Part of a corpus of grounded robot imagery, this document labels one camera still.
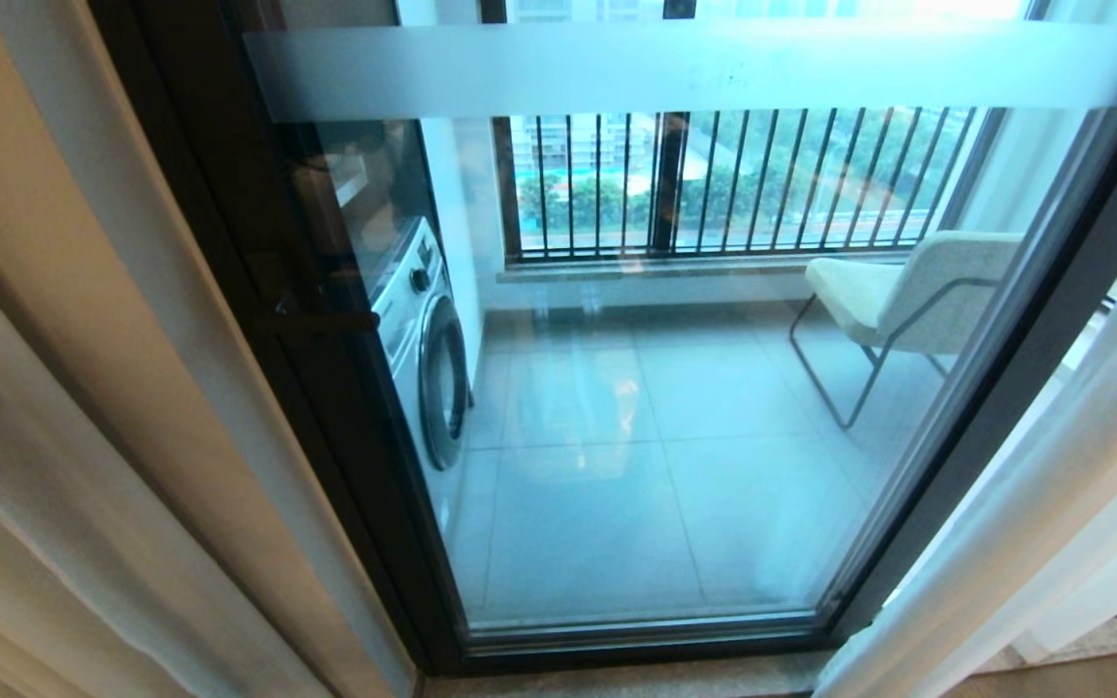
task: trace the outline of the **washing machine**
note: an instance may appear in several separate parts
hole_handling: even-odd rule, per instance
[[[408,432],[416,441],[439,530],[458,517],[459,467],[469,407],[468,362],[442,250],[422,217],[404,221],[398,252],[373,293],[379,336],[390,361]]]

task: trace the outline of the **glass pane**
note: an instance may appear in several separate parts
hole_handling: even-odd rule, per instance
[[[245,35],[471,650],[819,635],[1117,143],[1117,0],[680,4]],[[416,371],[447,296],[449,462]]]

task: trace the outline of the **frosted glass strip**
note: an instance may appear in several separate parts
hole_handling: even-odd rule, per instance
[[[686,19],[245,35],[276,122],[831,106],[1117,106],[1117,26]]]

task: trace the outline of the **washing machine door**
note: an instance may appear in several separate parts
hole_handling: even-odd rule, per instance
[[[468,410],[465,333],[451,296],[440,293],[426,305],[421,324],[421,432],[430,463],[439,471],[456,465]]]

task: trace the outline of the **chair cushion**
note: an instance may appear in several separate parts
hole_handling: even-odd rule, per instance
[[[804,278],[843,334],[856,344],[872,346],[880,345],[878,319],[903,270],[896,265],[820,257],[808,264]]]

